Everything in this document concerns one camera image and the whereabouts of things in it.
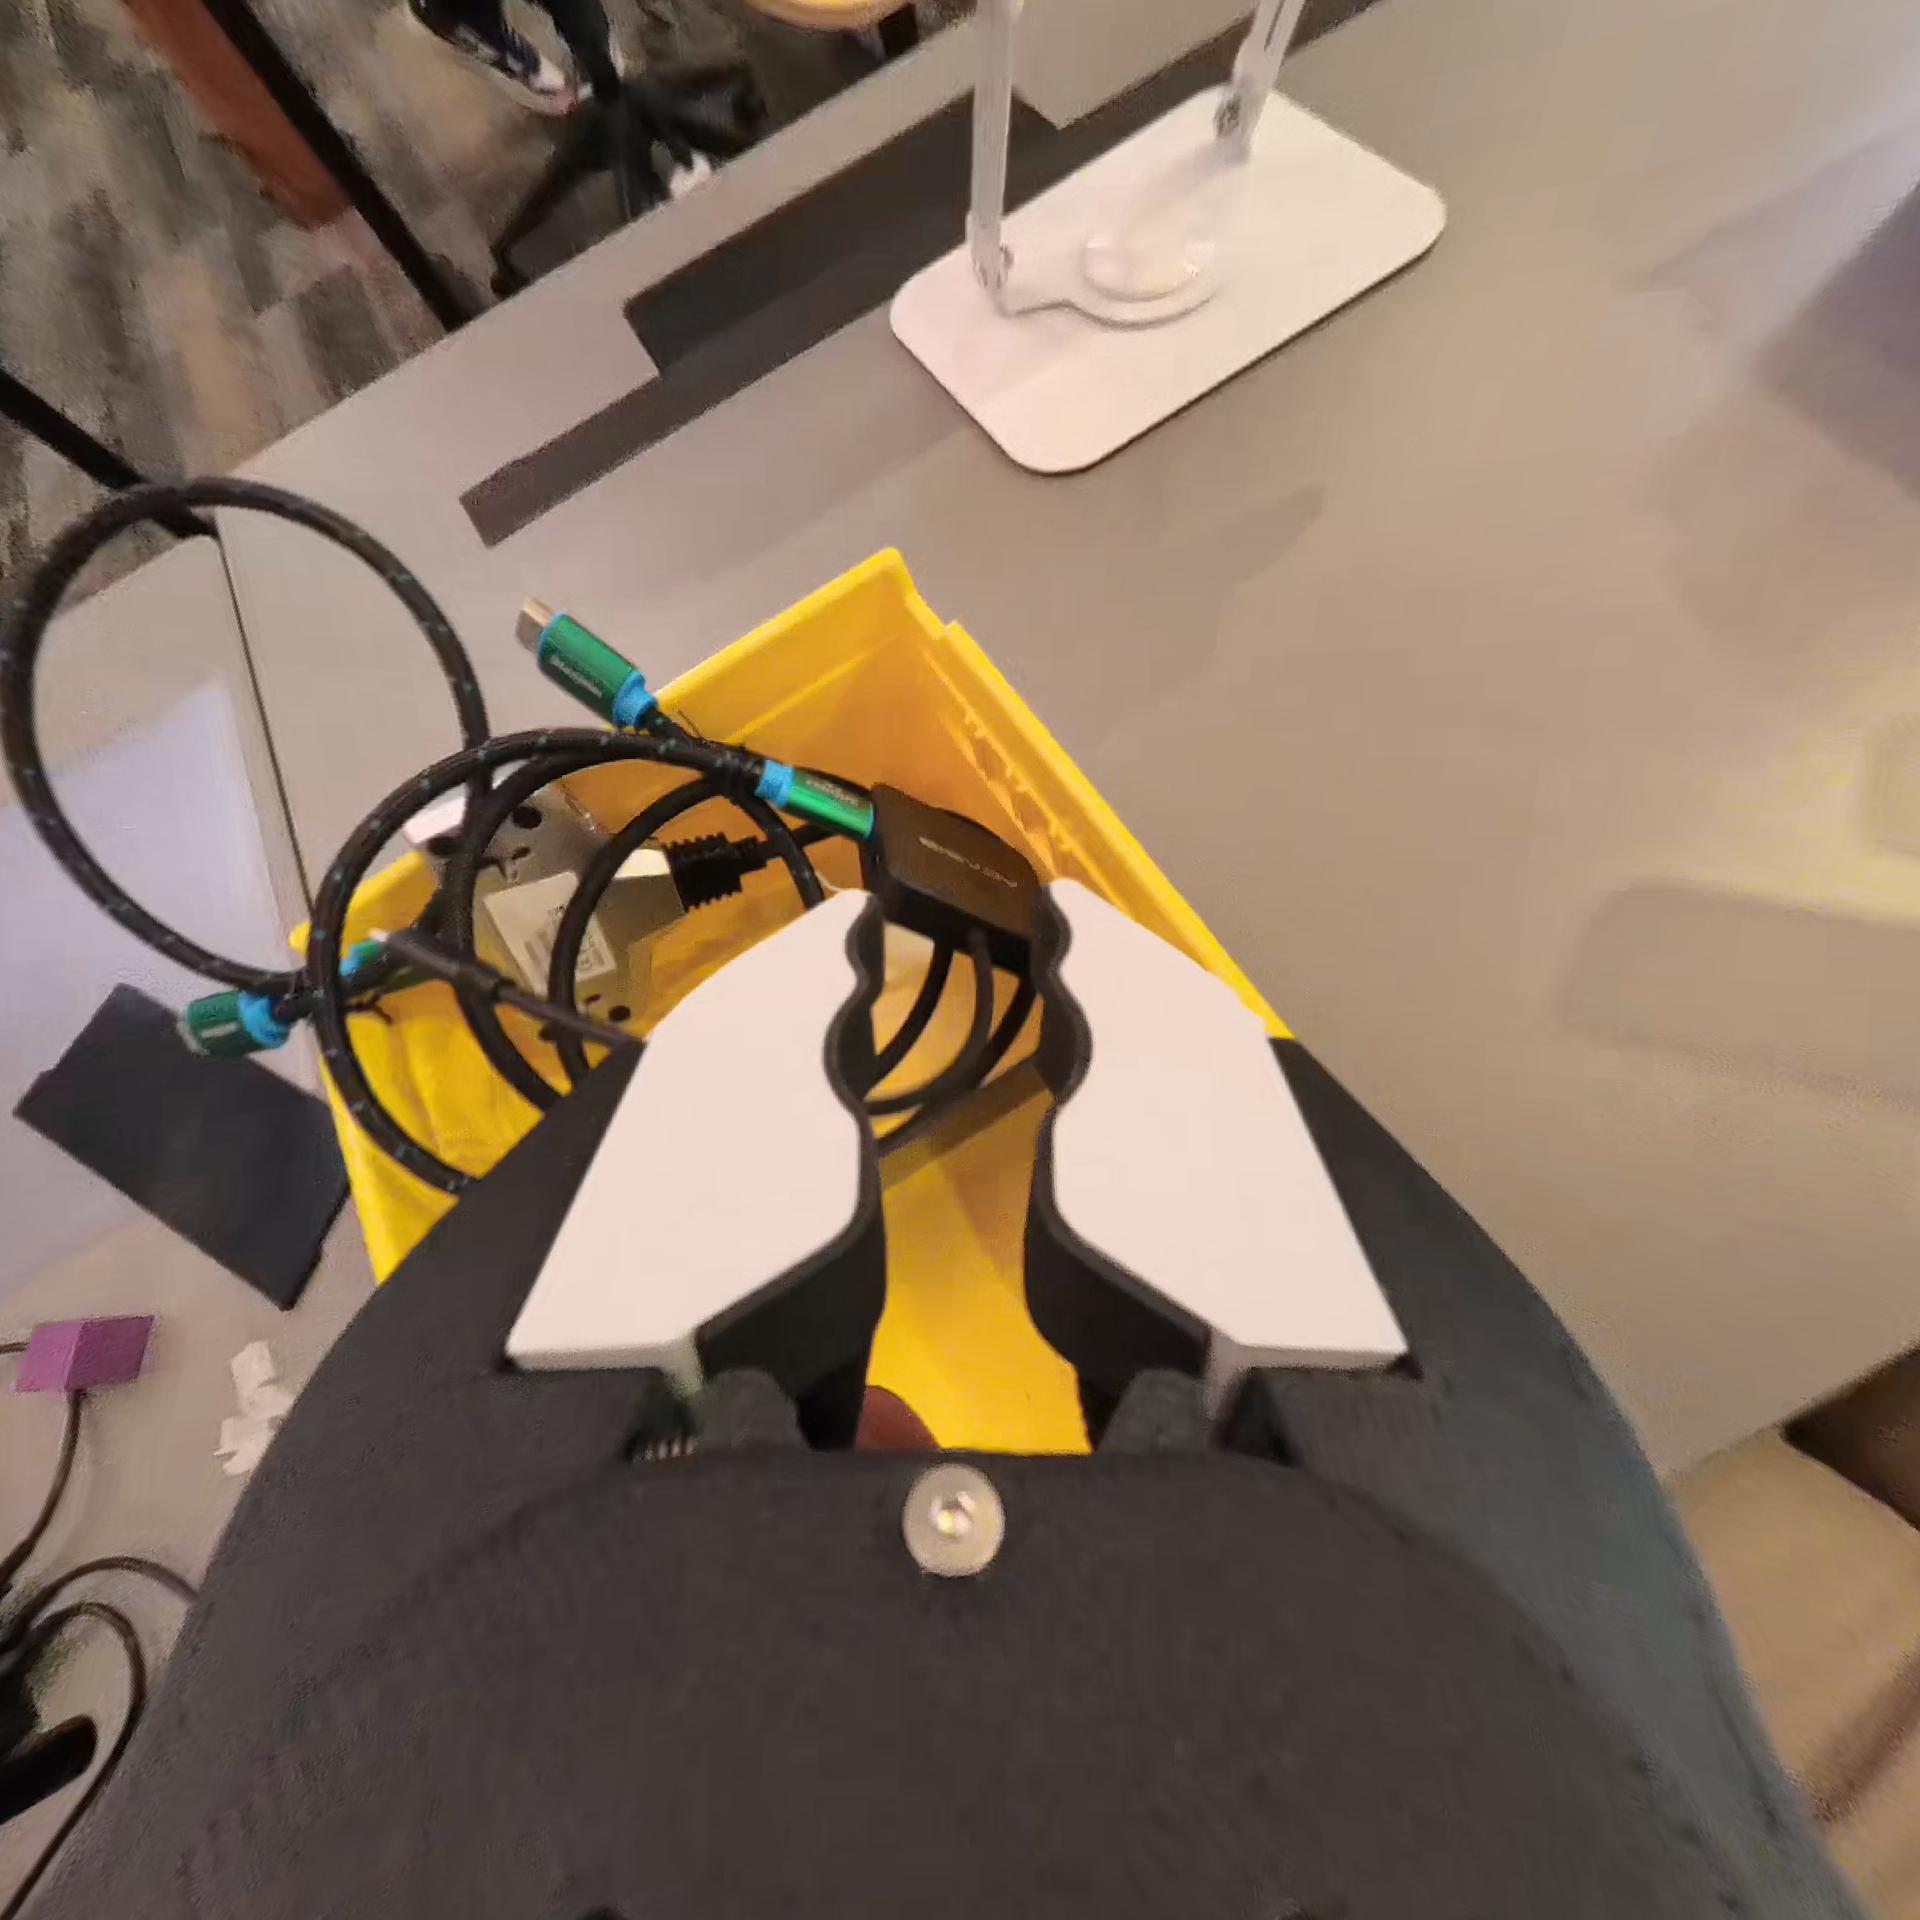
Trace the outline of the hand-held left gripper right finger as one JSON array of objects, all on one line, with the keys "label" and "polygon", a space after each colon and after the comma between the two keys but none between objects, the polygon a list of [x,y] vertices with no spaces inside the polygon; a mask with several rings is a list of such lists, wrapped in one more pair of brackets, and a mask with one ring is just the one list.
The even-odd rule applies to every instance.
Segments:
[{"label": "hand-held left gripper right finger", "polygon": [[1267,1372],[1384,1374],[1409,1332],[1263,1017],[1080,879],[1032,951],[1049,1108],[1032,1168],[1032,1317],[1089,1434],[1174,1374],[1207,1416]]}]

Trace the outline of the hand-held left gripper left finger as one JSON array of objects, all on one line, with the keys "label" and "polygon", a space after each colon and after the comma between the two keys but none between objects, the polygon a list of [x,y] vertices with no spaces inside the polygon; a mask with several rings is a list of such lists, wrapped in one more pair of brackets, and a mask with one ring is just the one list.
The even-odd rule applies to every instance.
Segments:
[{"label": "hand-held left gripper left finger", "polygon": [[882,916],[848,888],[655,1029],[508,1332],[523,1374],[753,1372],[858,1437],[888,1253],[867,1114]]}]

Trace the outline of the black usb hub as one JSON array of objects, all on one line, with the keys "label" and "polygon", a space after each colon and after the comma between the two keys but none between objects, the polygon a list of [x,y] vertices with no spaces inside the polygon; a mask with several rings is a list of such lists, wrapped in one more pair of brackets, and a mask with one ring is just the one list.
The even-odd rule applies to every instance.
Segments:
[{"label": "black usb hub", "polygon": [[[928,946],[915,999],[876,1047],[867,1092],[867,1113],[886,1121],[881,1152],[895,1156],[980,1092],[1034,1017],[1040,877],[1030,857],[987,825],[895,784],[868,791],[868,810],[859,840],[863,879],[888,925]],[[971,976],[964,1038],[939,1070],[888,1090],[928,1036],[955,967]]]}]

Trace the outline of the yellow plastic bin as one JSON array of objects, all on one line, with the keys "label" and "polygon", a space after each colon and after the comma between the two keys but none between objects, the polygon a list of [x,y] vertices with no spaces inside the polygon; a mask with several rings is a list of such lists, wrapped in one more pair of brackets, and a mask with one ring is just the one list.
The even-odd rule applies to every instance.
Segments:
[{"label": "yellow plastic bin", "polygon": [[[858,784],[895,784],[980,821],[1046,879],[1078,879],[1187,951],[1268,1036],[1289,1032],[987,654],[934,612],[896,551],[855,565],[664,695],[707,736]],[[599,825],[616,826],[680,778],[630,764],[576,774],[568,789]],[[425,854],[401,842],[361,879],[345,940],[412,920],[435,877]],[[649,999],[641,1029],[799,911],[794,887],[762,870],[740,895],[672,925],[643,964]],[[492,1169],[537,1125],[537,1110],[495,1074],[447,986],[402,991],[387,1015],[352,1017],[351,1031],[388,1113],[455,1168]],[[1025,1306],[1025,1212],[1046,1087],[1019,1062],[1039,1031],[1032,1017],[999,1068],[1002,1086],[882,1169],[890,1290],[872,1383],[952,1449],[1089,1450],[1075,1374]],[[452,1194],[387,1158],[329,1080],[327,1104],[375,1280],[384,1280],[450,1212]]]}]

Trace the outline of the crumpled white tissue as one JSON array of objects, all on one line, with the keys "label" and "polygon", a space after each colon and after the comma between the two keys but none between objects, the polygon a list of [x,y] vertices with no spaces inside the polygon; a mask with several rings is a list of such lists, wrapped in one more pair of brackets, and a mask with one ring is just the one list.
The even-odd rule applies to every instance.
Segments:
[{"label": "crumpled white tissue", "polygon": [[267,1453],[296,1393],[282,1377],[273,1343],[255,1338],[228,1359],[232,1410],[216,1437],[216,1458],[228,1478],[248,1478]]}]

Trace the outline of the black foam pad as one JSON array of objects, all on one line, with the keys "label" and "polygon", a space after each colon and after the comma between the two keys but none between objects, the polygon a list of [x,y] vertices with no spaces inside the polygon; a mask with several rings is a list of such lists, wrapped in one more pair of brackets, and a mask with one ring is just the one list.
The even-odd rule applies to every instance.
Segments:
[{"label": "black foam pad", "polygon": [[321,1097],[252,1058],[191,1050],[126,982],[14,1118],[280,1311],[302,1302],[348,1199]]}]

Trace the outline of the purple box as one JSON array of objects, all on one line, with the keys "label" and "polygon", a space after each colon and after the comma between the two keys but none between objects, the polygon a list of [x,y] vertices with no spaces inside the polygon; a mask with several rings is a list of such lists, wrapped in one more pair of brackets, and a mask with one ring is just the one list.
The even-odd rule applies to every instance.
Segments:
[{"label": "purple box", "polygon": [[147,1311],[36,1324],[14,1353],[16,1393],[74,1396],[130,1385],[148,1361],[155,1319]]}]

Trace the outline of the wooden book stand white base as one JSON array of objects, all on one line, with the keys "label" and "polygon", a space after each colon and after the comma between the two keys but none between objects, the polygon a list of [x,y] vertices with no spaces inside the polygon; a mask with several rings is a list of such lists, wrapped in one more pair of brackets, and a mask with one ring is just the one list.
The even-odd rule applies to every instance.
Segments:
[{"label": "wooden book stand white base", "polygon": [[970,103],[748,230],[814,332],[882,304],[1014,463],[1070,474],[1423,261],[1436,186],[1280,92],[1307,5],[976,5]]}]

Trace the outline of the black tripod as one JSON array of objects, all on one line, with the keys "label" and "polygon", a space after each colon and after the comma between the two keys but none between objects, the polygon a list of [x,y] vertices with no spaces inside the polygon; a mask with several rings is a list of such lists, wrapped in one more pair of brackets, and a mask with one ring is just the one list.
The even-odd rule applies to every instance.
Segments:
[{"label": "black tripod", "polygon": [[672,201],[704,168],[746,153],[766,130],[762,84],[744,54],[646,64],[624,72],[609,9],[542,1],[575,66],[578,103],[553,154],[490,238],[490,289],[511,298],[531,282],[521,249],[592,178],[610,181],[619,221]]}]

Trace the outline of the silver metal bracket white label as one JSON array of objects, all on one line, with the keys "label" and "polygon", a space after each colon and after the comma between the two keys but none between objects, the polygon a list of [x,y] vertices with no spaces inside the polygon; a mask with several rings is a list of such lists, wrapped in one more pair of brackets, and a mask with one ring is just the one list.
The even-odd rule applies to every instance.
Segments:
[{"label": "silver metal bracket white label", "polygon": [[[545,994],[564,906],[603,840],[603,826],[560,784],[520,801],[496,826],[473,884],[481,957]],[[652,982],[652,941],[683,910],[660,845],[626,854],[583,934],[578,1007],[609,1024],[635,1021]]]}]

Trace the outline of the black metal table frame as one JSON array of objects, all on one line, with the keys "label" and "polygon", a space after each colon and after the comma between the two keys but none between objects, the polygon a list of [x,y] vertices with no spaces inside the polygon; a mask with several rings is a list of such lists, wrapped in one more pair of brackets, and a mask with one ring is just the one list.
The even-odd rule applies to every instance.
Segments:
[{"label": "black metal table frame", "polygon": [[374,178],[348,134],[335,124],[296,62],[280,47],[249,1],[204,1],[209,20],[227,37],[252,77],[267,92],[326,178],[374,233],[393,268],[407,279],[425,310],[455,332],[475,319],[473,287],[435,256]]}]

